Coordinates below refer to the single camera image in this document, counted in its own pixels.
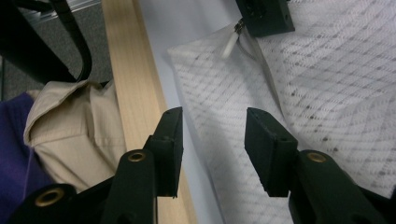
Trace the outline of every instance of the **khaki cloth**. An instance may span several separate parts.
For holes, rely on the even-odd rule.
[[[82,191],[113,176],[126,152],[113,83],[48,83],[29,113],[24,141],[57,183]]]

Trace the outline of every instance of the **brass grommet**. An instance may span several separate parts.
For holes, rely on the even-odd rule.
[[[143,152],[136,152],[128,157],[128,161],[143,161],[146,158],[146,154]]]
[[[325,162],[326,161],[326,157],[324,157],[316,152],[310,152],[306,156],[311,161],[315,161],[315,162]]]
[[[58,202],[64,196],[64,190],[61,188],[49,189],[35,199],[37,207],[45,207]]]

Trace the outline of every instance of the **white mesh fabric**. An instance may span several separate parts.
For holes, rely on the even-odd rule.
[[[282,113],[261,67],[235,48],[233,25],[170,49],[227,223],[291,223],[287,200],[266,196],[244,150],[247,107],[270,112],[296,138],[334,157],[384,196],[396,176],[396,6],[385,0],[291,1],[296,32],[258,39]]]
[[[396,2],[293,1],[296,32],[258,39],[290,129],[362,187],[396,183]]]
[[[244,150],[247,108],[282,115],[260,66],[235,48],[220,58],[233,26],[170,49],[186,116],[201,140],[221,212],[227,223],[291,223],[287,199],[270,199]]]

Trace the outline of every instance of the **black clamp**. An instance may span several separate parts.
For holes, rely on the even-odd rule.
[[[116,174],[76,194],[54,184],[28,196],[16,223],[158,223],[157,197],[176,197],[183,154],[182,108],[166,111],[143,149],[125,153]]]
[[[395,191],[387,199],[360,188],[330,156],[297,145],[271,114],[247,109],[247,154],[270,197],[290,191],[294,223],[396,223]]]

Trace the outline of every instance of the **purple fabric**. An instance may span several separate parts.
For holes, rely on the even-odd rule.
[[[23,131],[33,100],[27,94],[0,102],[0,224],[33,191],[52,181],[36,154],[23,143]]]

